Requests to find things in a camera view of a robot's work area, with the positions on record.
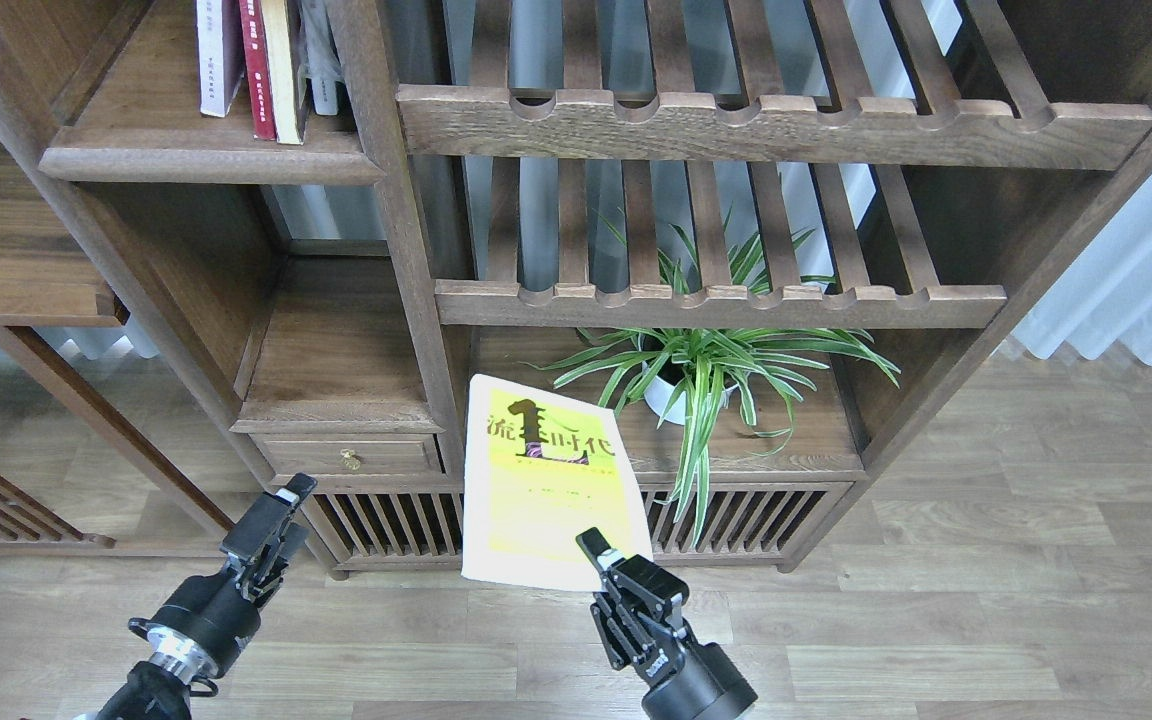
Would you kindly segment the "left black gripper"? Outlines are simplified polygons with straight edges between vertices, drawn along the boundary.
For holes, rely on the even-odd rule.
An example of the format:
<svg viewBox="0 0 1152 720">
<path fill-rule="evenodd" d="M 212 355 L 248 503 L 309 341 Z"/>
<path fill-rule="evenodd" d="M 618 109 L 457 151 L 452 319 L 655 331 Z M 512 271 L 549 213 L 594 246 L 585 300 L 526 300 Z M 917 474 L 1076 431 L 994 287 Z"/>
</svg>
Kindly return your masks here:
<svg viewBox="0 0 1152 720">
<path fill-rule="evenodd" d="M 128 628 L 154 647 L 151 664 L 182 682 L 227 674 L 260 628 L 257 606 L 282 588 L 285 570 L 306 541 L 306 528 L 293 516 L 316 487 L 311 475 L 294 473 L 273 495 L 256 498 L 220 543 L 228 568 L 237 574 L 189 577 L 154 616 L 128 621 Z M 251 582 L 251 601 L 238 591 L 237 577 Z"/>
</svg>

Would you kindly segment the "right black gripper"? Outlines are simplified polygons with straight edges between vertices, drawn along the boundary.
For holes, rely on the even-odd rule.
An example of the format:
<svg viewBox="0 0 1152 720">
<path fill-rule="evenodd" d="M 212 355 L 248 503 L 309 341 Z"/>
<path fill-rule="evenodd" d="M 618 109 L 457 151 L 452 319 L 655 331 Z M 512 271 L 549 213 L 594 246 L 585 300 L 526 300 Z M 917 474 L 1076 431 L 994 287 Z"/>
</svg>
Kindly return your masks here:
<svg viewBox="0 0 1152 720">
<path fill-rule="evenodd" d="M 689 632 L 684 579 L 641 555 L 627 558 L 596 528 L 576 536 L 602 588 L 591 615 L 614 670 L 632 666 L 649 691 L 649 719 L 738 719 L 758 694 L 717 643 L 681 641 Z"/>
</svg>

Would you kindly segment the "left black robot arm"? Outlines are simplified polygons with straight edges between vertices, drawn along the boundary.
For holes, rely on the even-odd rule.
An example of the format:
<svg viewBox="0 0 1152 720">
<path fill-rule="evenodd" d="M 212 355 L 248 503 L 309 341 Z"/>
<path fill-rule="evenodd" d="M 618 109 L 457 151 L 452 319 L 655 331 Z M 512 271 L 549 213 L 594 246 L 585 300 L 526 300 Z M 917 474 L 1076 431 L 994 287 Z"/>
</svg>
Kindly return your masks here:
<svg viewBox="0 0 1152 720">
<path fill-rule="evenodd" d="M 316 486 L 310 475 L 296 473 L 278 492 L 262 493 L 220 543 L 228 555 L 220 571 L 184 579 L 154 616 L 128 621 L 154 651 L 132 666 L 96 719 L 188 719 L 195 682 L 217 696 L 215 680 L 259 630 L 262 607 L 305 543 L 306 528 L 291 518 Z"/>
</svg>

